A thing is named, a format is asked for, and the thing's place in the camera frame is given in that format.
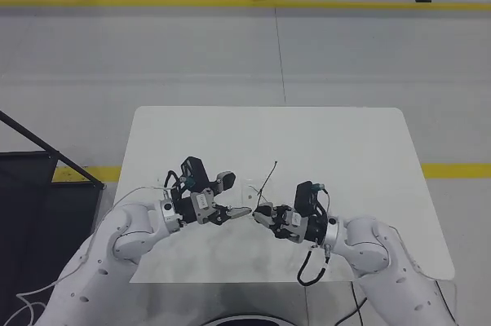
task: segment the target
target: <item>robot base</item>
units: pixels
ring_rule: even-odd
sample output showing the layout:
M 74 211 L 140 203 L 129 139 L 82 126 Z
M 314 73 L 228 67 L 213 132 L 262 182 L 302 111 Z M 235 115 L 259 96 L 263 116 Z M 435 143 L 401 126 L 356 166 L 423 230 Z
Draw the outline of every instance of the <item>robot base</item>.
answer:
M 267 315 L 233 315 L 210 321 L 203 326 L 296 326 L 286 320 Z

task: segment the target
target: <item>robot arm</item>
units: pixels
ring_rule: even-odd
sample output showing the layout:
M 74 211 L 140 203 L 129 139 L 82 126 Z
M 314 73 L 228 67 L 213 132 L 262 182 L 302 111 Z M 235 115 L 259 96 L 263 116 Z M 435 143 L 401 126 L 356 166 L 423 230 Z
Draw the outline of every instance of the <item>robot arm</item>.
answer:
M 410 258 L 396 231 L 371 217 L 345 221 L 329 216 L 317 199 L 319 191 L 326 192 L 325 187 L 301 183 L 294 208 L 264 203 L 253 212 L 254 219 L 276 238 L 316 244 L 325 251 L 327 262 L 331 253 L 343 256 L 354 282 L 389 325 L 455 325 L 434 282 Z
M 209 182 L 201 160 L 189 157 L 183 174 L 175 176 L 170 194 L 155 203 L 125 203 L 104 218 L 95 233 L 62 271 L 37 326 L 89 326 L 108 322 L 114 298 L 126 291 L 140 258 L 160 240 L 189 223 L 221 225 L 251 212 L 249 208 L 218 205 L 215 196 L 231 188 L 235 175 L 224 172 Z M 153 230 L 150 211 L 158 227 Z

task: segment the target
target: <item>black metal frame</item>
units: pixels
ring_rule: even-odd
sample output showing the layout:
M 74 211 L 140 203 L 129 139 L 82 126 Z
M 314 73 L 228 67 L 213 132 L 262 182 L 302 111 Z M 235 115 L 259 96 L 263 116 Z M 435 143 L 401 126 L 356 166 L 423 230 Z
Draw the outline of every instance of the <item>black metal frame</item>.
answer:
M 99 189 L 104 189 L 105 188 L 104 183 L 102 183 L 100 180 L 98 180 L 93 175 L 89 174 L 86 170 L 84 170 L 79 165 L 75 164 L 75 162 L 73 162 L 72 160 L 70 160 L 69 158 L 67 158 L 61 152 L 57 151 L 55 148 L 53 148 L 52 146 L 50 146 L 50 144 L 48 144 L 44 140 L 40 139 L 38 136 L 36 136 L 30 130 L 24 128 L 19 122 L 17 122 L 14 119 L 10 118 L 6 113 L 4 113 L 1 110 L 0 110 L 0 121 L 4 122 L 7 126 L 11 127 L 13 130 L 15 130 L 18 133 L 22 134 L 24 137 L 26 137 L 27 139 L 29 139 L 32 143 L 35 143 L 40 148 L 42 148 L 45 151 L 47 151 L 50 155 L 52 155 L 53 157 L 55 157 L 57 160 L 62 161 L 63 163 L 65 163 L 70 168 L 76 170 L 83 177 L 85 177 L 88 180 L 90 180 Z

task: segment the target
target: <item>gray floor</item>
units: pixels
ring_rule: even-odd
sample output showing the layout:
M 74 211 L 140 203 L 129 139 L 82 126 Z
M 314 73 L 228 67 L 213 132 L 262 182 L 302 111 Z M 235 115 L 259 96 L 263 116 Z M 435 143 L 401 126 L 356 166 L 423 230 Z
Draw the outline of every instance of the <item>gray floor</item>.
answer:
M 0 9 L 0 109 L 77 163 L 120 165 L 134 110 L 170 104 L 397 107 L 422 163 L 491 162 L 491 13 Z M 0 151 L 30 149 L 0 124 Z M 428 187 L 460 324 L 491 325 L 491 179 Z M 245 310 L 326 325 L 353 306 L 348 284 L 137 286 L 121 324 Z

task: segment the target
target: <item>yellow floor stripe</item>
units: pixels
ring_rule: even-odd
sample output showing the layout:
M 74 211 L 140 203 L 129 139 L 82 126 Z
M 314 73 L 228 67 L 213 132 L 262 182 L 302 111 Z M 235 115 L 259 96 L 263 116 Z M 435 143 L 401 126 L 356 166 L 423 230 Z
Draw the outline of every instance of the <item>yellow floor stripe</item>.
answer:
M 491 164 L 422 164 L 425 178 L 491 178 Z
M 86 166 L 84 170 L 103 183 L 116 183 L 121 176 L 121 166 Z M 58 166 L 53 174 L 53 182 L 87 181 L 74 169 L 68 166 Z
M 0 0 L 0 7 L 286 7 L 491 11 L 491 3 L 337 2 L 334 0 Z
M 121 166 L 87 166 L 86 171 L 103 183 L 116 183 L 121 175 Z M 422 164 L 425 178 L 491 178 L 491 164 Z M 54 182 L 86 181 L 86 178 L 69 168 L 59 166 L 53 176 Z

